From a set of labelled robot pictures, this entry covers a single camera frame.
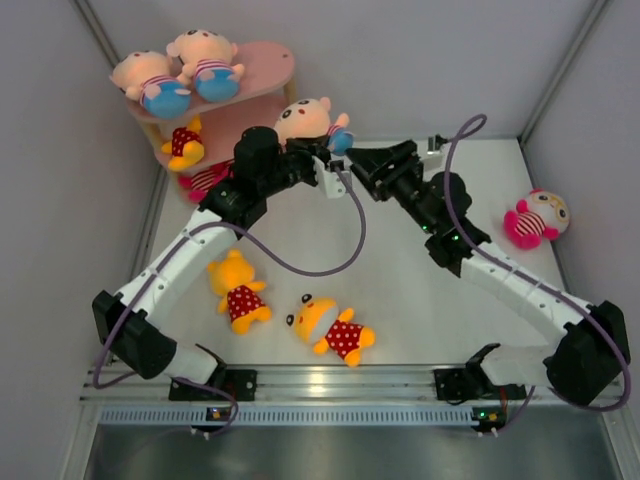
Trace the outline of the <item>yellow bear polka dot dress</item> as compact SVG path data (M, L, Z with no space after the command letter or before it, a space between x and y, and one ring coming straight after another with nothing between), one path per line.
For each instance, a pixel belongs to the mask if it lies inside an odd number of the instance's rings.
M219 297L217 311L227 313L231 330L238 335L249 332L255 321L266 322L271 308L261 299L264 281L255 279L255 269L237 249L207 266L210 288Z

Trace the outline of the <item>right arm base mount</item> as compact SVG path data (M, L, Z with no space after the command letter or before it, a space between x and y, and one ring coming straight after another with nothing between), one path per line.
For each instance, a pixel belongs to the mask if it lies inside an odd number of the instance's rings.
M524 386L495 386L466 368L435 369L433 376L437 399L451 405L475 400L524 400L527 396Z

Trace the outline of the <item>yellow frog plush polka dress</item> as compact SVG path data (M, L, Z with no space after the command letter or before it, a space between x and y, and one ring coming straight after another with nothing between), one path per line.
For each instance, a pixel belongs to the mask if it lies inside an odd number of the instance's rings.
M286 325L313 348L316 355L335 353L348 367L361 364L362 353L376 342L375 331L354 321L355 310L341 310L329 297L304 294L295 314L286 317Z

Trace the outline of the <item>yellow bear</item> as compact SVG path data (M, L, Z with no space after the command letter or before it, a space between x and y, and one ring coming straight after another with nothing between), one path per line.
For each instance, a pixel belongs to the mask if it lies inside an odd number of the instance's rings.
M171 139L161 147L161 152L169 156L168 169L173 172L187 170L199 163L205 156L205 147L200 132L200 116L194 116L183 127L176 128Z

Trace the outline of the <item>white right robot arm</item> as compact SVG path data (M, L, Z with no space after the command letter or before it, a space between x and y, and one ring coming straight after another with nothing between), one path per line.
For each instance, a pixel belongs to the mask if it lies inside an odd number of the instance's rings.
M424 179L412 140L386 148L350 148L347 157L374 200L395 199L425 231L425 247L439 267L490 293L543 336L538 346L483 347L465 365L471 392L488 397L506 385L544 387L571 405L592 410L617 377L629 377L620 308L562 292L510 259L468 219L472 199L457 173L445 169Z

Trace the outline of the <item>peach doll striped shirt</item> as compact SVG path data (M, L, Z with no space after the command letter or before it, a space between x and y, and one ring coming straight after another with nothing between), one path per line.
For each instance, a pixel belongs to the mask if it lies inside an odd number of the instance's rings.
M336 155L343 155L353 146L354 136L348 130L350 117L339 114L334 121L330 116L331 100L306 98L287 106L279 115L274 130L282 145L288 139L326 138L326 146Z
M171 73L169 59L159 52L130 53L114 67L109 79L127 99L154 117L174 119L190 106L191 91Z
M166 46L167 55L181 63L177 80L194 87L209 103L225 102L238 93L245 66L233 64L237 52L235 43L204 29L182 33Z

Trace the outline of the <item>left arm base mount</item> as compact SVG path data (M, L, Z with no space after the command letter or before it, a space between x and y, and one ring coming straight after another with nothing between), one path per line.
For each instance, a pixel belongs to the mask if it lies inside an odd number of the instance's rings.
M207 389L201 385L191 385L182 381L171 382L168 399L175 402L204 402L224 400L219 394L210 391L211 388L224 392L237 401L253 401L257 388L258 372L255 369L231 368L216 373L213 379L206 383Z

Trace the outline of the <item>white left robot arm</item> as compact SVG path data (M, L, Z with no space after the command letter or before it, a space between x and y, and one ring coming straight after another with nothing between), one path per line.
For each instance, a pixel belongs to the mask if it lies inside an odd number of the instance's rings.
M162 331L174 303L209 262L250 236L269 197L305 183L338 198L347 179L328 135L280 141L270 127L245 130L234 147L229 174L206 193L169 246L116 293L101 291L94 298L102 343L95 367L101 369L107 355L114 354L143 379L187 379L202 398L219 397L226 386L223 361Z

